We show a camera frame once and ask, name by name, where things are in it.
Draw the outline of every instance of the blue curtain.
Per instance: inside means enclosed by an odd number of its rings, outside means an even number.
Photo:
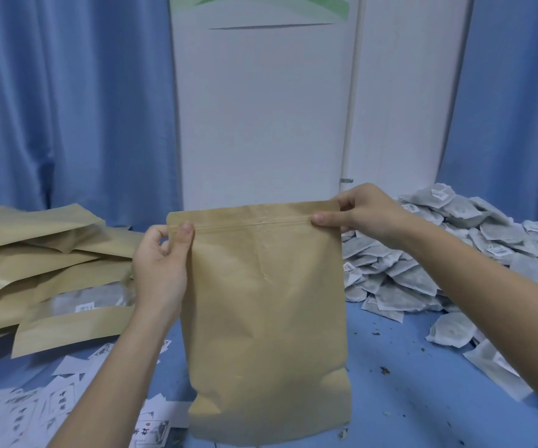
[[[538,220],[538,0],[474,0],[437,179]]]
[[[181,210],[168,0],[0,0],[0,204]]]

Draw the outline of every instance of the hand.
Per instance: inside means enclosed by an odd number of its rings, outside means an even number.
[[[420,223],[416,217],[374,184],[362,184],[335,197],[340,212],[318,212],[312,221],[317,226],[340,226],[342,232],[357,229],[380,240],[390,248],[400,248],[407,226]]]
[[[186,258],[194,226],[183,223],[171,240],[160,245],[167,236],[167,226],[151,226],[134,254],[132,266],[137,286],[136,310],[160,313],[169,320],[179,313],[186,292]]]

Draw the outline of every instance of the blue table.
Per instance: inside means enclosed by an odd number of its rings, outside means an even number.
[[[515,402],[457,349],[424,340],[438,314],[406,315],[399,324],[348,303],[348,361],[353,414],[341,429],[280,447],[538,448],[538,399]],[[179,324],[153,377],[149,398],[192,400]],[[12,337],[0,338],[0,388],[43,386],[64,355],[86,358],[104,342],[94,340],[11,360]],[[381,367],[389,374],[383,374]],[[175,431],[167,447],[224,448]]]

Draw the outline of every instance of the person's left hand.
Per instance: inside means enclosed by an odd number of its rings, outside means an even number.
[[[169,320],[179,313],[186,292],[186,258],[194,226],[186,222],[177,233],[168,236],[166,225],[153,225],[137,248],[132,265],[137,288],[136,311],[160,313]]]

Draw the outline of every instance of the forearm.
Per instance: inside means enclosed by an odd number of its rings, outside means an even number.
[[[93,382],[49,443],[49,448],[117,448],[130,444],[163,338],[166,313],[135,310]]]
[[[403,248],[538,392],[538,284],[417,220]]]

